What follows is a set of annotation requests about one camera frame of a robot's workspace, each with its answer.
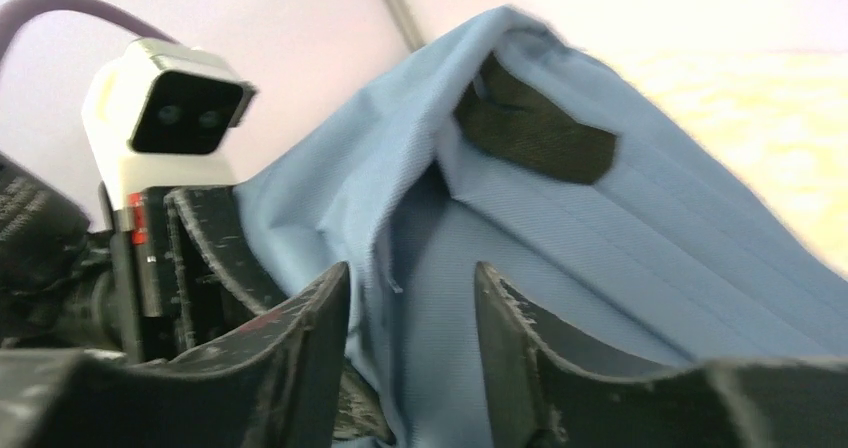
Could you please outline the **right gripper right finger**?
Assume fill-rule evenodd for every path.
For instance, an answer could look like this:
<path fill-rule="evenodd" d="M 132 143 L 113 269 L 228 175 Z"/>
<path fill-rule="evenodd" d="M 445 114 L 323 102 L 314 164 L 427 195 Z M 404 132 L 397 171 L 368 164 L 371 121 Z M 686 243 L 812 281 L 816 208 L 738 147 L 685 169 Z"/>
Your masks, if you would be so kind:
<path fill-rule="evenodd" d="M 847 363 L 718 358 L 671 368 L 525 298 L 488 263 L 475 305 L 498 447 L 843 447 Z"/>

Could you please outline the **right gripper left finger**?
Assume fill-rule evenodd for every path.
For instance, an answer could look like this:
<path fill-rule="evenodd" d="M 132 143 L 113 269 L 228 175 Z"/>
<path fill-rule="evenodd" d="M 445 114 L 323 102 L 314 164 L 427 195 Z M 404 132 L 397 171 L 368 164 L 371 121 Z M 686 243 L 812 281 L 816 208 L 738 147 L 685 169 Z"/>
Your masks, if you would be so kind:
<path fill-rule="evenodd" d="M 164 363 L 79 349 L 1 354 L 5 447 L 328 447 L 350 277 L 333 265 L 297 296 Z"/>

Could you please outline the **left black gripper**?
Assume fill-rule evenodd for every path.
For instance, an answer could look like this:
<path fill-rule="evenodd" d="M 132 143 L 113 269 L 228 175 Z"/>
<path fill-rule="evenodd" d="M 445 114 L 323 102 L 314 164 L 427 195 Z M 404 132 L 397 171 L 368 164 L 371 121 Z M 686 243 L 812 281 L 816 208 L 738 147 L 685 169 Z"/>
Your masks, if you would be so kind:
<path fill-rule="evenodd" d="M 395 436 L 345 356 L 350 273 L 295 295 L 251 251 L 229 187 L 153 187 L 106 206 L 108 230 L 10 159 L 1 162 L 1 338 L 119 350 L 247 397 L 244 445 Z"/>

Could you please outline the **blue student backpack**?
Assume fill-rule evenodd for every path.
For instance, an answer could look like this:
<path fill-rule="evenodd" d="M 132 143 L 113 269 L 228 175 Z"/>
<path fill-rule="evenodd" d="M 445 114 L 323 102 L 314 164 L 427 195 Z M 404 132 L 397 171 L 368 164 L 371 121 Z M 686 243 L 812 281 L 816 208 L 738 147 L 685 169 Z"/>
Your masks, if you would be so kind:
<path fill-rule="evenodd" d="M 475 270 L 619 350 L 847 363 L 847 284 L 600 61 L 509 7 L 360 90 L 234 190 L 295 293 L 350 271 L 346 354 L 400 447 L 498 447 Z"/>

